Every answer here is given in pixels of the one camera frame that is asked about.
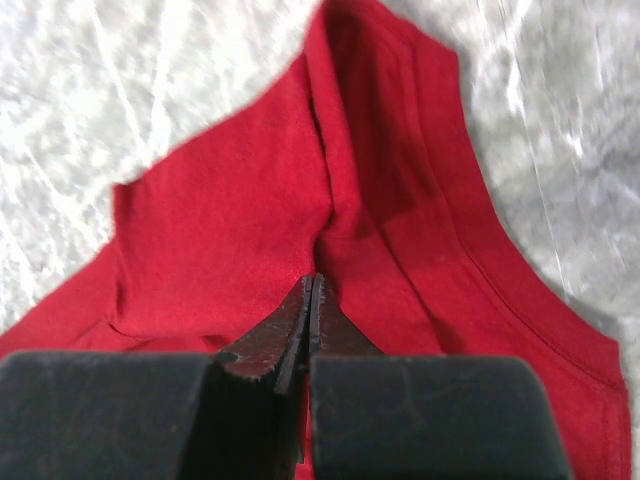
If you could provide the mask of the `red t shirt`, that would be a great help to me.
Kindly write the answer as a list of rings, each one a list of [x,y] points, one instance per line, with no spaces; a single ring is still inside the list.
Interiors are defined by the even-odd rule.
[[[212,352],[303,275],[390,354],[526,360],[579,479],[631,475],[617,343],[503,230],[464,121],[456,53],[376,1],[327,1],[255,103],[113,191],[113,239],[1,351]]]

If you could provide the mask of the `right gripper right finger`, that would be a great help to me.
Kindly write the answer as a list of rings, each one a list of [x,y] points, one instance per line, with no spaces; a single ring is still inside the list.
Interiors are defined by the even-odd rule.
[[[310,300],[318,479],[569,479],[546,391],[509,356],[382,353],[327,279]]]

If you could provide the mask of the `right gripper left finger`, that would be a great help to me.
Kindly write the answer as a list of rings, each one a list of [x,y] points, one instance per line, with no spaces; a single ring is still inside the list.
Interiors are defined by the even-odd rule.
[[[1,364],[5,479],[291,479],[311,277],[215,354],[22,351]]]

